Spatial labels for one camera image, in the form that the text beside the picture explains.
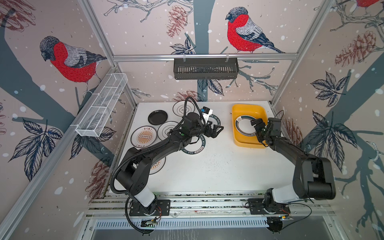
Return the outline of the orange sunburst plate near-left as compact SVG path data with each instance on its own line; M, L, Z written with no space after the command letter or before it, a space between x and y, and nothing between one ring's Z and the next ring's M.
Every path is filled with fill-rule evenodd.
M166 163L166 158L163 158L159 160L157 163L155 163L150 169L150 175L154 175L158 173L164 167L165 163Z

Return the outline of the orange sunburst plate left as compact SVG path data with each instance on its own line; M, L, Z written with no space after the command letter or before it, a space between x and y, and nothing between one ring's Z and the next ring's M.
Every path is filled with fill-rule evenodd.
M146 148L152 145L157 139L157 131L152 126L142 126L136 129L131 135L131 144L136 148Z

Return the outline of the white plate grey emblem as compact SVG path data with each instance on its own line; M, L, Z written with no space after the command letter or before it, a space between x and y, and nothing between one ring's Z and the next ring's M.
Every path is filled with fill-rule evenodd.
M160 141L165 140L168 137L168 133L173 130L179 123L174 121L168 121L163 123L157 130L157 135Z

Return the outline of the striped green rim plate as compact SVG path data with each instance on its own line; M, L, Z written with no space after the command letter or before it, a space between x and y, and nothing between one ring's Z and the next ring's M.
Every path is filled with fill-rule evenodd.
M256 130L252 125L252 121L256 119L252 116L242 115L236 118L235 127L236 130L246 137L253 137L256 135Z

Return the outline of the small black plate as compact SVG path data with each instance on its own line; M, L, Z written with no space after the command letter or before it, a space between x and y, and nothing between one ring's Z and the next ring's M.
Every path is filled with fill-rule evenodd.
M151 125L158 126L164 124L168 119L168 114L164 110L156 110L149 114L148 122Z

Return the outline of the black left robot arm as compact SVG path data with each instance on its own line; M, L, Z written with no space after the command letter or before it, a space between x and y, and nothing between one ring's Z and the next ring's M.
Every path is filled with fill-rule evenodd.
M147 187L151 168L168 155L181 151L192 144L194 137L216 138L224 127L205 121L202 114L188 113L172 128L159 143L143 148L132 147L122 162L111 174L110 189L115 194L124 194L142 207L154 207L155 194Z

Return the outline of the white mesh wall shelf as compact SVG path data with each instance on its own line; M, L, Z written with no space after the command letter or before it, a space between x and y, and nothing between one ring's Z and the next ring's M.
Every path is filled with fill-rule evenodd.
M109 75L103 88L87 110L76 128L81 137L100 137L126 84L127 76L123 73Z

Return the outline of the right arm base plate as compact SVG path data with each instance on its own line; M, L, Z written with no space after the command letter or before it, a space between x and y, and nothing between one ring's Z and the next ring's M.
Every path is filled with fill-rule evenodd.
M265 199L248 199L247 206L251 215L290 215L287 204L279 204L274 201L266 203Z

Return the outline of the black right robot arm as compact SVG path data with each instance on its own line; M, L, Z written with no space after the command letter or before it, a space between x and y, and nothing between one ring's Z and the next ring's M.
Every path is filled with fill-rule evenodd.
M333 200L336 187L331 161L309 154L282 136L281 120L268 118L251 121L258 141L283 155L295 165L292 183L270 188L265 193L264 208L276 211L277 207L303 199Z

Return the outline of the yellow plastic bin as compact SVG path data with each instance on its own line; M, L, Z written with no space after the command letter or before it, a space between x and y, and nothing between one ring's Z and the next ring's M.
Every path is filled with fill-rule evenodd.
M233 124L233 135L234 142L239 147L244 148L257 148L264 149L265 147L259 143L256 136L246 137L240 134L235 127L235 120L237 117L242 115L252 116L255 119L263 119L267 123L267 112L266 110L259 105L249 105L249 104L235 104L232 107L232 124Z

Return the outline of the green rim plate middle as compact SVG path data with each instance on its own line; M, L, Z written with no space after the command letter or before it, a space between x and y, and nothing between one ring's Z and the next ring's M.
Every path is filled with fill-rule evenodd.
M181 151L188 155L196 155L202 152L206 146L206 139L203 135L200 135L199 138L193 137L192 142L196 143L187 145Z

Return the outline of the white plate back centre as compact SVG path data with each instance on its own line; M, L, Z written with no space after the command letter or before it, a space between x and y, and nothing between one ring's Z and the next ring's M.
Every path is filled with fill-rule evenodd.
M184 114L193 113L196 107L193 103L187 102L185 106L185 101L179 101L173 106L173 113L178 117L183 117Z

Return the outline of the aluminium rail bed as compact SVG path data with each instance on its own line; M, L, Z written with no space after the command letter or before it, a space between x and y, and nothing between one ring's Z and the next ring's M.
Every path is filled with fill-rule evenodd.
M261 193L232 194L184 194L158 195L157 200L170 200L169 216L164 218L209 218L209 217L248 217L251 216L247 206L248 199L264 199ZM125 217L126 197L107 195L103 199L91 202L86 219L123 219ZM327 201L299 201L288 205L291 217L305 216L312 212L313 216L335 216Z

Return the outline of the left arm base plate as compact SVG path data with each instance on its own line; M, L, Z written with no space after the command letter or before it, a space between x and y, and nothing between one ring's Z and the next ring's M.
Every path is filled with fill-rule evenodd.
M128 205L130 217L152 217L160 215L169 216L171 208L170 200L154 200L148 207L144 207L140 202L133 201Z

